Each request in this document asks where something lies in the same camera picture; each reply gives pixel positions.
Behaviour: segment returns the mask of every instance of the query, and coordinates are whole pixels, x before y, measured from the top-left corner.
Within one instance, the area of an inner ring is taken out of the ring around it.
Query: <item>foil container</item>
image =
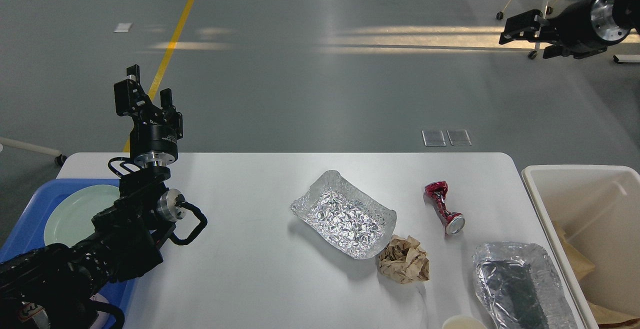
[[[354,259],[375,257],[396,228],[396,212],[361,192],[340,172],[328,170],[291,211],[324,240]]]
[[[558,272],[537,244],[490,242],[473,255],[475,294],[498,329],[577,329]]]

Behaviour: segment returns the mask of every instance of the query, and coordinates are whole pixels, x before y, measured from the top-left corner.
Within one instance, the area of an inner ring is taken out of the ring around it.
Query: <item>crushed soda can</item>
[[[444,203],[449,186],[446,181],[436,181],[424,187],[427,197],[433,199],[438,207],[438,215],[444,225],[444,233],[448,236],[454,236],[462,231],[465,226],[465,218],[461,213],[450,212]]]

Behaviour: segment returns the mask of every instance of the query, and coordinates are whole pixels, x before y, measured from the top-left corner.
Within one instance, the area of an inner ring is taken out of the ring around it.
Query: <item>yellow floor line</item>
[[[153,101],[156,93],[158,92],[158,88],[160,87],[160,82],[162,78],[165,76],[165,72],[167,71],[167,67],[169,66],[169,62],[171,61],[171,56],[174,54],[174,49],[176,49],[176,44],[178,44],[178,40],[180,39],[180,34],[183,32],[183,28],[185,27],[185,23],[187,22],[187,18],[189,17],[189,12],[192,10],[192,6],[194,6],[195,0],[187,0],[184,9],[182,10],[182,15],[180,15],[180,20],[178,20],[178,25],[175,27],[173,31],[173,35],[171,37],[171,41],[169,45],[167,45],[166,50],[164,52],[164,57],[160,62],[160,67],[158,67],[158,71],[155,73],[153,78],[153,82],[151,83],[151,87],[149,88],[148,96]],[[124,149],[122,152],[128,153],[130,151],[130,140],[126,140],[126,144],[124,144]]]

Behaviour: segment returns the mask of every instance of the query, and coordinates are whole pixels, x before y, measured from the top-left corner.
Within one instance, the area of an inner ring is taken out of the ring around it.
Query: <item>crumpled brown paper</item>
[[[409,236],[405,239],[393,234],[377,258],[380,274],[400,284],[429,280],[427,252],[416,238]]]
[[[593,304],[592,302],[589,302],[589,308],[598,323],[598,327],[601,329],[631,329],[637,327],[638,323],[640,323],[640,317],[603,308],[602,306]]]
[[[569,264],[571,265],[571,269],[573,270],[576,279],[580,281],[580,279],[585,278],[587,274],[593,272],[596,265],[578,251],[576,247],[567,242],[567,233],[557,222],[552,221],[551,224],[553,224],[553,229],[555,229],[555,232],[560,239],[562,249],[564,250],[567,259],[569,259]],[[607,309],[589,301],[587,303],[593,313],[593,317],[598,323],[598,327],[601,329],[633,329],[640,323],[640,317],[636,317],[635,315]]]
[[[567,242],[567,233],[560,227],[560,224],[555,221],[552,221],[551,224],[553,224],[553,229],[555,229],[558,239],[560,239],[560,244],[562,244],[562,249],[567,259],[569,259],[569,265],[571,265],[575,278],[580,281],[582,278],[585,278],[587,274],[596,270],[596,265],[592,263],[592,261],[578,251],[576,247]]]

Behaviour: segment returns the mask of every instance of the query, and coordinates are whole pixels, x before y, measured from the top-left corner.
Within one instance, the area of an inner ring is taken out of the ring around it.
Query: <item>trash bin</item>
[[[533,165],[522,177],[587,326],[598,328],[586,300],[640,316],[640,175],[626,166]],[[596,266],[580,283],[551,221]]]

